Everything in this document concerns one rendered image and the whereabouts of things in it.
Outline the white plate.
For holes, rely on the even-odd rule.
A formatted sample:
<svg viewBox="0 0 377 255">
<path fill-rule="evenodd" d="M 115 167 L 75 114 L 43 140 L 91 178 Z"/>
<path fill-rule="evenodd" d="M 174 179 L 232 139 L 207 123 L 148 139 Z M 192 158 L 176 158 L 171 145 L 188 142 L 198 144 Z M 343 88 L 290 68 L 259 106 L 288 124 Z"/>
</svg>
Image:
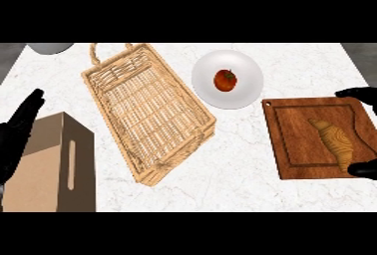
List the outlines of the white plate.
<svg viewBox="0 0 377 255">
<path fill-rule="evenodd" d="M 217 50 L 196 61 L 191 83 L 198 97 L 214 107 L 236 110 L 259 98 L 263 74 L 253 59 L 235 50 Z"/>
</svg>

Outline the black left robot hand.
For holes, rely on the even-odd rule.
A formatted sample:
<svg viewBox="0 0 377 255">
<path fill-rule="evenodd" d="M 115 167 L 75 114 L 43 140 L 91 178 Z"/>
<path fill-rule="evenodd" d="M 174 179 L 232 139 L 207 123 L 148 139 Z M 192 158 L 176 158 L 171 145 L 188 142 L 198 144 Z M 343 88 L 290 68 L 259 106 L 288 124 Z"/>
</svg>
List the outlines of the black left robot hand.
<svg viewBox="0 0 377 255">
<path fill-rule="evenodd" d="M 0 124 L 0 185 L 10 179 L 25 150 L 44 92 L 35 89 L 7 123 Z"/>
</svg>

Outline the wicker basket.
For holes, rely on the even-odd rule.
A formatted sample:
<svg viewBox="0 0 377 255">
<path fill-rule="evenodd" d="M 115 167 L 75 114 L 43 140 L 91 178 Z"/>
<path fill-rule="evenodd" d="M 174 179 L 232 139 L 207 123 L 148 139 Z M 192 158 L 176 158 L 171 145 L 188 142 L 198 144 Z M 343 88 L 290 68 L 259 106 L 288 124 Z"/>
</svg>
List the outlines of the wicker basket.
<svg viewBox="0 0 377 255">
<path fill-rule="evenodd" d="M 84 83 L 134 180 L 154 186 L 213 136 L 216 118 L 151 44 L 90 60 Z"/>
</svg>

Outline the golden croissant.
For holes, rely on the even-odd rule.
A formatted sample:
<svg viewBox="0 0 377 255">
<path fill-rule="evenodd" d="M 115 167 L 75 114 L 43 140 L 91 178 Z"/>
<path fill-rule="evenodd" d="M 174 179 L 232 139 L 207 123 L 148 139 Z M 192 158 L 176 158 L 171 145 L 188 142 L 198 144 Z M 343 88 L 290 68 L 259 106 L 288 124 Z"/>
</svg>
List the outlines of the golden croissant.
<svg viewBox="0 0 377 255">
<path fill-rule="evenodd" d="M 346 172 L 353 159 L 353 144 L 340 127 L 324 120 L 307 120 L 318 131 L 321 141 L 335 157 L 338 169 Z"/>
</svg>

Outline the grey round bowl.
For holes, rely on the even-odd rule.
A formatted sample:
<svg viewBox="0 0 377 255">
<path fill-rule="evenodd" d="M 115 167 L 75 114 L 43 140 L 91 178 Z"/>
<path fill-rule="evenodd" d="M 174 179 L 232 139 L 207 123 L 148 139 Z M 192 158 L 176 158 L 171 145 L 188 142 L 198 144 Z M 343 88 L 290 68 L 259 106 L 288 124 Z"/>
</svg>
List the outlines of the grey round bowl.
<svg viewBox="0 0 377 255">
<path fill-rule="evenodd" d="M 28 43 L 29 48 L 41 55 L 53 55 L 63 52 L 72 43 Z"/>
</svg>

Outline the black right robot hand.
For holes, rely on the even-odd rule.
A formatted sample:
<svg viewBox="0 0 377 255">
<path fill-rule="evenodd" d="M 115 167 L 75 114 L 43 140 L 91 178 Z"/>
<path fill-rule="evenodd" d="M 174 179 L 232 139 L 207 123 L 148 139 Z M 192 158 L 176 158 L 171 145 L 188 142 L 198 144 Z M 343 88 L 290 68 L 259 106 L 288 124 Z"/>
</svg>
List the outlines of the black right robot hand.
<svg viewBox="0 0 377 255">
<path fill-rule="evenodd" d="M 377 88 L 350 88 L 334 93 L 337 98 L 355 98 L 359 102 L 372 107 L 372 112 L 377 115 Z M 347 172 L 356 177 L 363 177 L 377 180 L 377 158 L 352 163 L 347 167 Z"/>
</svg>

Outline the brown cardboard box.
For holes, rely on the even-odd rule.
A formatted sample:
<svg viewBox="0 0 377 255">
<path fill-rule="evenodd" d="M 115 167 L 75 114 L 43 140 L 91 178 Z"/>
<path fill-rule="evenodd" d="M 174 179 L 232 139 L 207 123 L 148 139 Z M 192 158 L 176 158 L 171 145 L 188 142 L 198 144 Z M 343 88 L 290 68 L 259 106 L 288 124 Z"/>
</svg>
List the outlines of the brown cardboard box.
<svg viewBox="0 0 377 255">
<path fill-rule="evenodd" d="M 94 134 L 66 113 L 34 122 L 1 203 L 4 212 L 96 211 Z"/>
</svg>

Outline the red tomato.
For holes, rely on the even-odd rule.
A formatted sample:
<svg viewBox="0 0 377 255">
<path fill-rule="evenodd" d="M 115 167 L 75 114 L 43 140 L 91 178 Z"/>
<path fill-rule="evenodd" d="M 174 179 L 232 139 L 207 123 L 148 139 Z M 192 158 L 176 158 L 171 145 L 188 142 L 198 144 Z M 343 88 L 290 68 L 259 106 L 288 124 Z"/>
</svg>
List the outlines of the red tomato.
<svg viewBox="0 0 377 255">
<path fill-rule="evenodd" d="M 214 87 L 222 92 L 229 92 L 235 88 L 236 76 L 230 70 L 219 70 L 213 77 Z"/>
</svg>

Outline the brown wooden cutting board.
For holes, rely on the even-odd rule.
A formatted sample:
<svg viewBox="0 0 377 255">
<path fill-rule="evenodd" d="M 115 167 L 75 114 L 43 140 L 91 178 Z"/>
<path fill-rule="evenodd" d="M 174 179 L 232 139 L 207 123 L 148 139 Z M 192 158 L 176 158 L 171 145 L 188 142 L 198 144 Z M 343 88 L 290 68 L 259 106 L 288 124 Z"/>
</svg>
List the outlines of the brown wooden cutting board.
<svg viewBox="0 0 377 255">
<path fill-rule="evenodd" d="M 261 101 L 281 179 L 352 178 L 309 119 L 343 129 L 353 145 L 353 162 L 377 158 L 377 128 L 353 98 L 264 99 Z"/>
</svg>

